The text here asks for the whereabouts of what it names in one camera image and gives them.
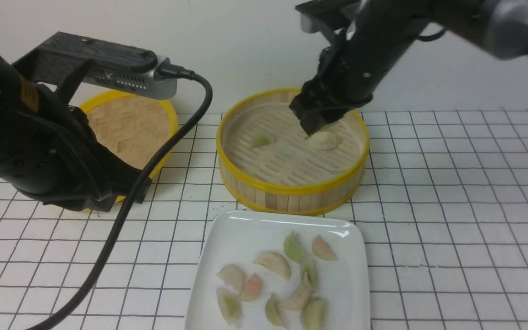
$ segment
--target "white plate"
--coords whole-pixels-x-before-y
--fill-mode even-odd
[[[321,234],[339,258],[333,262],[315,259],[320,280],[316,296],[329,301],[325,328],[369,330],[368,267],[360,230],[343,220],[251,211],[224,213],[214,220],[192,287],[185,330],[281,330],[268,323],[264,305],[272,292],[282,301],[299,286],[299,265],[289,260],[292,277],[286,282],[253,261],[264,251],[284,255],[283,242],[293,230],[309,253],[312,240]],[[242,303],[239,326],[227,325],[215,293],[224,287],[216,274],[227,264],[239,265],[248,278],[256,272],[264,282],[258,300]],[[283,309],[280,312],[289,329],[302,328],[300,313]]]

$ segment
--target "steamer basket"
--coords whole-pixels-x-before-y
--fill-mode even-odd
[[[121,160],[143,169],[159,148],[178,130],[176,112],[168,100],[153,100],[110,90],[83,103],[97,141]],[[159,175],[168,153],[150,174]],[[124,200],[119,196],[116,203]]]
[[[358,190],[369,153],[361,116],[350,111],[329,127],[338,148],[312,148],[289,103],[299,89],[278,89],[237,103],[221,121],[217,152],[221,178],[239,202],[255,211],[322,215]],[[251,148],[257,134],[275,142]]]

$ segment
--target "dumpling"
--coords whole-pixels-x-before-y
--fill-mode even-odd
[[[220,306],[221,315],[228,325],[235,324],[242,315],[242,306],[237,297],[229,290],[218,288],[217,303]]]
[[[243,284],[246,281],[246,274],[236,265],[227,265],[217,273],[226,286],[231,286],[238,294],[243,291]]]
[[[331,249],[331,246],[323,240],[321,235],[317,235],[315,239],[313,240],[312,244],[312,251],[313,254],[317,256],[317,258],[325,261],[336,261],[337,256],[335,253],[333,253],[333,250]]]
[[[308,280],[311,282],[313,293],[317,292],[317,289],[319,288],[319,275],[317,273],[317,267],[313,258],[306,259],[306,261],[301,265],[300,273],[301,280],[307,276]]]
[[[283,255],[277,252],[265,252],[256,258],[255,264],[262,265],[280,275],[285,280],[291,279],[291,266]]]
[[[300,286],[293,292],[291,298],[280,304],[280,307],[289,309],[290,311],[300,311],[311,298],[312,293],[313,286],[311,286],[308,275],[305,273]]]
[[[308,138],[307,142],[315,149],[333,150],[340,145],[341,138],[333,132],[320,131]]]
[[[260,277],[258,277],[256,274],[252,275],[252,277],[243,287],[243,291],[242,294],[239,295],[239,299],[241,301],[255,301],[260,296],[260,292],[262,292],[262,286],[262,279],[260,279]]]
[[[299,236],[295,232],[285,238],[285,255],[295,261],[295,263],[302,264],[307,258],[307,252],[299,242]]]
[[[266,313],[266,319],[268,322],[270,322],[270,324],[288,329],[284,320],[282,319],[281,310],[278,309],[276,294],[270,295],[270,299],[268,299],[266,305],[264,306],[264,313]]]
[[[312,299],[302,311],[302,328],[304,330],[324,330],[326,314],[327,301],[321,298]]]

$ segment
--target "power cord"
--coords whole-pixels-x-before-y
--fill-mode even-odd
[[[99,279],[101,271],[103,271],[103,267],[105,267],[105,263],[107,263],[109,255],[111,255],[111,251],[113,250],[113,247],[117,242],[117,238],[119,237],[121,229],[123,228],[123,224],[126,221],[126,217],[128,213],[130,213],[130,209],[132,209],[132,206],[134,205],[134,200],[136,199],[136,196],[140,194],[140,190],[144,186],[145,178],[149,177],[150,173],[158,165],[160,160],[164,158],[164,156],[166,156],[166,154],[170,152],[170,150],[172,150],[172,148],[185,135],[187,135],[195,125],[197,125],[199,120],[207,112],[209,105],[211,105],[211,100],[213,99],[213,89],[207,79],[201,77],[201,75],[198,75],[193,71],[189,71],[187,69],[184,69],[183,67],[175,65],[167,65],[165,67],[162,67],[160,68],[160,72],[163,73],[165,77],[182,78],[200,83],[201,86],[205,88],[205,98],[203,99],[201,106],[199,106],[199,109],[197,110],[197,112],[195,112],[191,119],[189,119],[184,125],[182,125],[182,127],[174,134],[174,136],[172,136],[154,154],[152,159],[148,162],[148,164],[146,164],[146,166],[140,173],[140,176],[138,177],[136,182],[134,182],[132,190],[130,190],[130,192],[124,199],[123,204],[121,205],[121,209],[119,210],[119,213],[115,218],[115,222],[113,224],[113,227],[111,228],[111,232],[109,232],[109,236],[105,241],[105,245],[101,249],[101,253],[99,253],[99,257],[97,258],[93,269],[87,276],[86,280],[84,280],[79,290],[75,293],[71,300],[69,300],[66,305],[64,305],[56,313],[52,314],[48,319],[40,322],[39,324],[28,328],[27,330],[51,330],[52,328],[60,324],[65,318],[71,315],[71,313],[73,313],[73,311],[75,311],[77,307],[79,307],[79,305],[83,302],[89,291],[91,291],[94,284]]]

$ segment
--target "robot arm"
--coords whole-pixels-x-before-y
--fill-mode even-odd
[[[415,40],[447,30],[501,60],[528,55],[528,0],[312,0],[296,9],[302,30],[331,43],[291,102],[307,134],[370,102]],[[444,30],[420,36],[430,22]]]

